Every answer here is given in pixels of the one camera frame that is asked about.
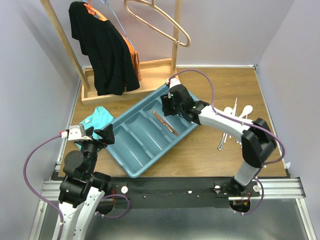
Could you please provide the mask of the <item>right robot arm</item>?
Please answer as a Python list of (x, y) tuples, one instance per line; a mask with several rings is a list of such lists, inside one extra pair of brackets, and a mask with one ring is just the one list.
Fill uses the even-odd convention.
[(227, 115), (207, 102), (194, 100), (179, 82), (166, 86), (168, 93), (161, 96), (165, 116), (179, 115), (190, 123), (219, 129), (241, 142), (244, 162), (227, 184), (227, 192), (233, 196), (243, 195), (276, 148), (275, 137), (266, 121)]

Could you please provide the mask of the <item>copper knife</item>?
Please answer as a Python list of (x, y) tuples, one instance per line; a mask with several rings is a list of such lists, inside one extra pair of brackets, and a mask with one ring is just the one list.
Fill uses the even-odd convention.
[(155, 116), (155, 118), (163, 125), (165, 126), (172, 134), (175, 136), (179, 136), (180, 134), (168, 123), (166, 122), (160, 115), (158, 115), (153, 109), (151, 110), (152, 114)]

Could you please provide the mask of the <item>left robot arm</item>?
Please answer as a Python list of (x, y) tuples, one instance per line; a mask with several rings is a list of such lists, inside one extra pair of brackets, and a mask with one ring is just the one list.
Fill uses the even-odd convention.
[(64, 158), (65, 176), (59, 186), (59, 217), (53, 234), (58, 240), (72, 240), (85, 201), (91, 198), (90, 192), (101, 198), (110, 194), (111, 177), (94, 170), (98, 151), (113, 145), (115, 135), (111, 123), (103, 129), (85, 129), (83, 124), (77, 124), (60, 132), (60, 137), (80, 145), (80, 149), (70, 151)]

